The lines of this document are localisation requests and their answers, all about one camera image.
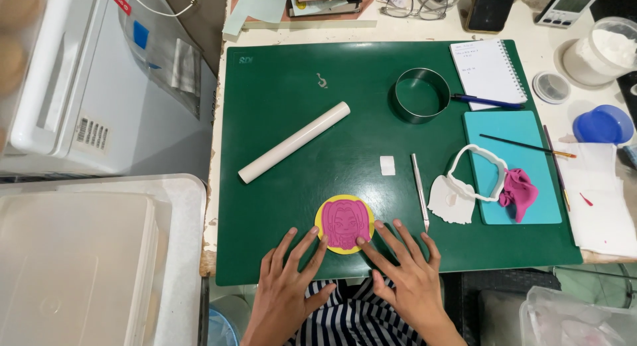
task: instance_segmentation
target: white cable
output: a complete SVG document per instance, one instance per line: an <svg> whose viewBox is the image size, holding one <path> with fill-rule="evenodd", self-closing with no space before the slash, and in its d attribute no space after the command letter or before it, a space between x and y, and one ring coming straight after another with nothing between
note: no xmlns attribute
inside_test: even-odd
<svg viewBox="0 0 637 346"><path fill-rule="evenodd" d="M187 6L184 10L180 11L180 12L179 12L179 13L177 13L177 14L165 14L165 13L160 13L160 12L158 12L158 11L155 11L155 10L153 10L153 9L151 9L151 8L149 8L149 7L147 7L147 6L146 6L144 3L142 3L140 0L137 0L137 2L138 2L138 3L140 3L140 4L141 4L141 6L143 6L144 8L146 8L146 9L148 9L148 10L152 11L152 12L153 12L153 13L155 13L155 14L159 14L159 15L163 15L163 16L168 16L168 17L174 18L174 17L180 16L181 14L185 13L185 12L186 12L189 8L191 8L193 5L195 5L195 4L197 3L197 0L191 0L191 1L190 1L190 5L188 5L188 6Z"/></svg>

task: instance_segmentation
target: green cutting mat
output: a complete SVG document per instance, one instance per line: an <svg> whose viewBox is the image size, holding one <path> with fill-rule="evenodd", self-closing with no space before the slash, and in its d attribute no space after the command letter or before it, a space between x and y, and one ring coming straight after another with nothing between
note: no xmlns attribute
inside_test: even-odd
<svg viewBox="0 0 637 346"><path fill-rule="evenodd" d="M293 226L299 229L293 241L297 244L313 226L319 206L333 195L362 198L377 219L390 222L400 218L414 236L424 230L410 154L418 156L428 199L434 179L446 172L450 159L467 144L462 114L469 111L469 106L454 101L433 121L412 125L394 114L388 103L389 91L404 71L426 67L440 73L452 93L463 92L449 51L453 42L346 42L228 49L218 285L256 284L262 256ZM505 45L531 96L515 43L506 41ZM317 73L327 82L326 88L319 85ZM240 169L340 101L350 106L350 115L250 184L240 180ZM532 100L525 105L537 115ZM395 176L380 174L382 155L394 156ZM559 195L550 158L546 156ZM460 158L454 175L474 185L468 154ZM560 204L563 222L550 225L486 226L478 206L473 222L466 225L448 224L430 213L429 234L442 254L441 271L581 263L562 199ZM373 243L391 257L378 235ZM301 266L317 244L312 245ZM370 266L362 252L338 255L328 251L316 279L366 277Z"/></svg>

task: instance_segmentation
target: white rolling pin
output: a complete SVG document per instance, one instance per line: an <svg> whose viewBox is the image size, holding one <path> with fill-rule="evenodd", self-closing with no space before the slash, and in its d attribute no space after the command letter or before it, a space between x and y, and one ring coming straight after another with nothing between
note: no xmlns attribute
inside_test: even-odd
<svg viewBox="0 0 637 346"><path fill-rule="evenodd" d="M314 139L314 137L323 133L324 130L332 127L336 122L339 122L348 114L350 114L350 107L344 102L330 108L328 112L322 114L309 125L291 135L286 140L279 143L276 147L267 151L254 162L245 166L241 171L239 171L239 176L245 183L250 183L255 178L263 174L263 172L281 162L285 157L289 156L292 152L298 150L307 142Z"/></svg>

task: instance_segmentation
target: metal ring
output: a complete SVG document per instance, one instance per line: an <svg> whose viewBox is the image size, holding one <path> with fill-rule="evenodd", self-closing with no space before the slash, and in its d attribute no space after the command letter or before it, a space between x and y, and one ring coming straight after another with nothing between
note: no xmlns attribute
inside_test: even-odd
<svg viewBox="0 0 637 346"><path fill-rule="evenodd" d="M407 79L422 80L430 83L434 87L436 93L438 94L438 100L440 102L440 105L438 106L439 111L437 113L429 115L413 113L400 102L400 97L398 96L397 90L398 84ZM442 111L445 110L445 108L447 108L447 106L449 106L450 89L449 85L440 74L438 74L434 70L418 67L402 73L402 75L398 78L398 81L396 81L394 85L394 94L392 99L394 101L396 112L405 121L416 124L425 123L433 120L434 117L438 116Z"/></svg>

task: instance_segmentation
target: finger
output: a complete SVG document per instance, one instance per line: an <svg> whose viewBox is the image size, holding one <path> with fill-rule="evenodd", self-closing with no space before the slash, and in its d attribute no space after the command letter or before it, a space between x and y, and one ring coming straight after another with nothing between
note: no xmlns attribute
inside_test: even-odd
<svg viewBox="0 0 637 346"><path fill-rule="evenodd" d="M372 270L371 277L374 280L374 294L379 298L385 300L389 305L395 305L396 294L394 289L385 285L385 279L380 275L380 271Z"/></svg>
<svg viewBox="0 0 637 346"><path fill-rule="evenodd" d="M413 262L413 259L404 245L396 239L392 232L385 228L385 224L383 224L381 220L375 221L374 227L376 227L378 233L383 237L383 239L385 239L385 242L392 248L392 250L394 250L394 253L396 253L396 257L401 265L407 265Z"/></svg>
<svg viewBox="0 0 637 346"><path fill-rule="evenodd" d="M370 258L379 269L390 278L394 278L397 275L398 269L387 260L381 253L377 252L365 239L362 237L356 238L356 244L361 247L362 251Z"/></svg>
<svg viewBox="0 0 637 346"><path fill-rule="evenodd" d="M299 268L299 260L301 260L303 254L308 250L310 244L314 241L319 232L319 227L314 226L307 232L307 234L301 239L299 244L292 249L290 257L287 258L284 270L297 271Z"/></svg>
<svg viewBox="0 0 637 346"><path fill-rule="evenodd" d="M327 250L327 234L323 234L323 238L318 244L318 249L312 256L312 259L305 266L305 269L301 272L301 281L304 284L309 284L319 271L320 265L325 257L325 251Z"/></svg>
<svg viewBox="0 0 637 346"><path fill-rule="evenodd" d="M272 255L272 266L270 267L270 273L274 274L276 277L281 275L283 271L283 256L287 249L290 247L290 243L292 242L292 238L296 234L296 228L292 227L290 230L285 233L283 236L283 240L276 247L274 255Z"/></svg>
<svg viewBox="0 0 637 346"><path fill-rule="evenodd" d="M420 233L420 237L422 241L425 242L425 245L427 245L427 249L429 249L429 261L427 263L437 272L440 269L440 252L438 251L438 247L434 239L431 239L427 233Z"/></svg>
<svg viewBox="0 0 637 346"><path fill-rule="evenodd" d="M396 230L398 231L398 234L400 234L404 244L407 245L407 249L409 249L409 253L411 254L413 261L416 262L416 265L423 268L427 262L425 261L425 257L422 256L420 247L409 234L407 227L402 224L400 219L394 219L394 227L396 227Z"/></svg>
<svg viewBox="0 0 637 346"><path fill-rule="evenodd" d="M259 273L259 278L264 278L268 274L270 274L270 265L272 264L272 255L274 255L276 249L272 249L267 252L266 256L261 259L261 272Z"/></svg>
<svg viewBox="0 0 637 346"><path fill-rule="evenodd" d="M336 289L336 284L325 285L318 293L308 297L305 300L305 313L310 315L321 306L323 306L329 299L329 295Z"/></svg>

